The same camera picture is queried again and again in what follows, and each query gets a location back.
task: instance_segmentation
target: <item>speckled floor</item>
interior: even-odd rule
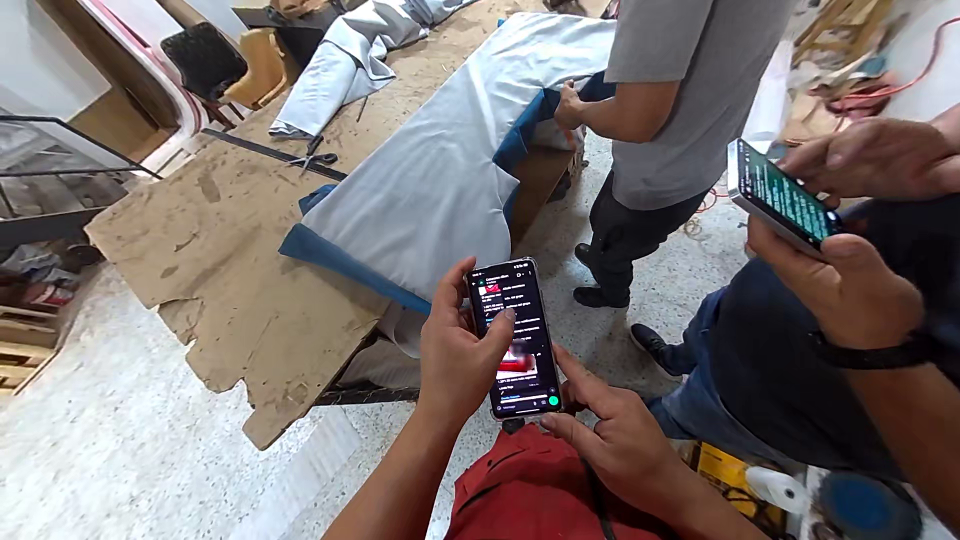
[[[744,214],[727,199],[695,216],[636,264],[627,309],[589,309],[590,283],[572,256],[588,241],[589,206],[610,167],[610,144],[588,138],[590,165],[548,205],[519,251],[537,259],[554,338],[607,380],[643,395],[668,391],[634,348],[643,321],[679,340],[701,298],[743,264]],[[314,408],[258,452],[240,430],[242,384],[213,394],[183,360],[186,348],[106,268],[92,284],[62,353],[0,410],[0,537],[317,538],[389,448],[406,403]],[[465,427],[434,506],[443,536],[453,481],[492,444],[482,406]]]

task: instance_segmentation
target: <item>black chair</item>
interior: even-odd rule
[[[200,98],[210,118],[228,129],[236,127],[220,112],[219,101],[227,88],[247,73],[247,62],[220,31],[202,22],[167,37],[160,48],[180,71],[183,87]],[[232,103],[227,105],[243,119]]]

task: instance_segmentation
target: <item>smartphone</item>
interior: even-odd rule
[[[739,138],[727,147],[730,199],[807,255],[823,260],[820,242],[842,233],[840,216]]]
[[[516,313],[514,342],[490,390],[493,418],[507,420],[563,410],[557,364],[543,313],[537,263],[518,258],[467,273],[470,311],[479,337],[501,310]]]

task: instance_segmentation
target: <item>metal ruler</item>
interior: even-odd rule
[[[204,128],[203,133],[205,135],[217,137],[224,142],[228,142],[232,144],[233,146],[239,146],[240,148],[250,150],[251,152],[256,152],[257,154],[263,154],[264,156],[273,158],[275,160],[283,161],[284,163],[292,163],[300,159],[297,156],[292,156],[290,154],[287,154],[286,152],[280,152],[279,150],[270,148],[269,146],[257,144],[255,142],[248,141],[245,138],[240,138],[238,136],[233,136],[230,134],[225,134],[223,132],[214,131],[209,128]],[[337,182],[340,182],[341,180],[347,177],[347,173],[342,173],[336,169],[331,169],[330,167],[321,165],[318,162],[315,162],[314,160],[311,160],[309,163],[307,163],[306,168],[309,171],[313,171],[317,174],[322,174],[327,178],[333,179]]]

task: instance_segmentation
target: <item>man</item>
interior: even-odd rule
[[[736,454],[913,482],[960,530],[960,106],[929,124],[875,118],[807,143],[783,168],[812,192],[877,197],[807,257],[753,217],[755,259],[665,345],[650,403],[667,436]]]
[[[450,269],[422,331],[420,400],[390,450],[324,538],[423,538],[464,422],[483,403],[513,339],[512,309],[477,339],[458,308],[467,258]],[[765,536],[673,452],[633,392],[610,388],[560,347],[564,399],[602,420],[591,430],[548,414],[541,433],[501,431],[456,482],[447,538]]]
[[[590,210],[593,239],[574,253],[597,287],[587,307],[626,307],[633,261],[700,206],[725,168],[792,0],[624,0],[605,80],[613,98],[584,103],[573,82],[555,118],[613,139],[613,168]]]

